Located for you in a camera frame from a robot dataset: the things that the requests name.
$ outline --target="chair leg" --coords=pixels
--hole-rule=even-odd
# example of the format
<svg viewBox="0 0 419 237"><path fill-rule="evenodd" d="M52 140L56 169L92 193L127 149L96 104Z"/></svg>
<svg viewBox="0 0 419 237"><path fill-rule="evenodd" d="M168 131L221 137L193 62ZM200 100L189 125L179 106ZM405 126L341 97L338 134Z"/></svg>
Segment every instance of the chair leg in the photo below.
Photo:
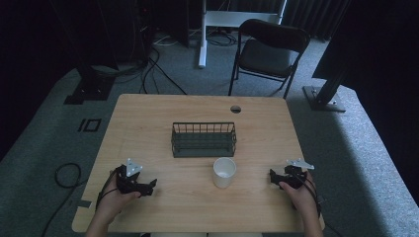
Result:
<svg viewBox="0 0 419 237"><path fill-rule="evenodd" d="M228 89L228 96L231 96L231 91L233 90L233 83L234 83L234 75L236 74L236 63L234 62L233 66L233 72L231 73L231 79L230 79L230 88Z"/></svg>
<svg viewBox="0 0 419 237"><path fill-rule="evenodd" d="M289 79L289 78L290 78L290 77L287 77L286 79L284 79L283 83L281 84L280 89L278 89L279 91L283 90L283 88L284 88L284 86L286 85L286 83L287 83L287 81L288 81L288 79Z"/></svg>
<svg viewBox="0 0 419 237"><path fill-rule="evenodd" d="M287 98L288 91L290 90L291 83L293 82L293 75L294 75L294 72L291 74L290 79L289 79L289 83L287 85L287 89L284 92L284 96L283 96L284 100Z"/></svg>
<svg viewBox="0 0 419 237"><path fill-rule="evenodd" d="M231 96L231 91L233 90L233 82L234 82L234 76L238 78L238 53L236 53L234 58L234 65L233 65L233 71L231 72L231 80L230 80L230 88L228 89L228 96Z"/></svg>

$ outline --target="finger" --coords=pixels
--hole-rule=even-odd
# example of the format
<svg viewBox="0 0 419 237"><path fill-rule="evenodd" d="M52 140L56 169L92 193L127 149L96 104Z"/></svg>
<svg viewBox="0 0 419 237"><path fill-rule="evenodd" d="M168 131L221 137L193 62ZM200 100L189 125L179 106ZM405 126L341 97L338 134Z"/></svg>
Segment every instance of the finger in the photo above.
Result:
<svg viewBox="0 0 419 237"><path fill-rule="evenodd" d="M113 190L117 187L117 174L114 171L111 171L108 185L105 187L105 191Z"/></svg>
<svg viewBox="0 0 419 237"><path fill-rule="evenodd" d="M295 191L295 189L293 187L291 187L289 184L285 183L285 182L280 182L280 186L281 188L284 189L284 191L288 194L291 195L292 192Z"/></svg>
<svg viewBox="0 0 419 237"><path fill-rule="evenodd" d="M124 194L123 195L123 200L125 203L128 203L136 198L139 198L141 196L141 194L139 192L131 192L128 194Z"/></svg>
<svg viewBox="0 0 419 237"><path fill-rule="evenodd" d="M308 171L306 171L306 173L307 173L307 179L313 182L313 177L311 176L311 173Z"/></svg>

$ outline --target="forearm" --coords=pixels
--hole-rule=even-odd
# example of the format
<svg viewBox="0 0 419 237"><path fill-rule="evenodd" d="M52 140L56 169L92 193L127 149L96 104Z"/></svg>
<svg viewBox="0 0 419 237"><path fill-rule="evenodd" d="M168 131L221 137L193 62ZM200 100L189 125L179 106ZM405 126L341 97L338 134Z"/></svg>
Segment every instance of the forearm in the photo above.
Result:
<svg viewBox="0 0 419 237"><path fill-rule="evenodd" d="M305 237L322 237L323 231L321 229L320 221L317 213L302 214L302 222L304 224Z"/></svg>
<svg viewBox="0 0 419 237"><path fill-rule="evenodd" d="M93 217L86 231L86 237L105 237L108 233L109 225Z"/></svg>

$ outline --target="chair seat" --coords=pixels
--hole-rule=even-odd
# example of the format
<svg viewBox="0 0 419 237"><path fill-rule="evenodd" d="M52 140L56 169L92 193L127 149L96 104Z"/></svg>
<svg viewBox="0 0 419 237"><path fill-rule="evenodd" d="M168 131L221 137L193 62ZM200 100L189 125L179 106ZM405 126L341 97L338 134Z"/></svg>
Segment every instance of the chair seat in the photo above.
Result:
<svg viewBox="0 0 419 237"><path fill-rule="evenodd" d="M246 42L240 55L241 68L253 72L288 77L297 52L283 48L275 48L250 39Z"/></svg>

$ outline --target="stand base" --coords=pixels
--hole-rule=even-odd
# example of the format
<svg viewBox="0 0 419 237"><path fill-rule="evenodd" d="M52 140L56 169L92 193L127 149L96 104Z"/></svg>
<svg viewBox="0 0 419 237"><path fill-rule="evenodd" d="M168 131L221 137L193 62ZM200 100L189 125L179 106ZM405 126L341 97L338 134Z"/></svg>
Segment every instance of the stand base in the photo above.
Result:
<svg viewBox="0 0 419 237"><path fill-rule="evenodd" d="M82 105L84 101L106 101L114 86L115 78L106 78L94 90L86 91L83 80L80 81L73 95L67 96L64 105Z"/></svg>
<svg viewBox="0 0 419 237"><path fill-rule="evenodd" d="M341 113L346 112L337 94L333 96L332 100L330 100L330 102L327 103L327 105L322 105L318 104L316 100L317 94L321 90L321 87L304 86L302 87L302 90L304 91L305 97L310 103L310 107L312 110Z"/></svg>

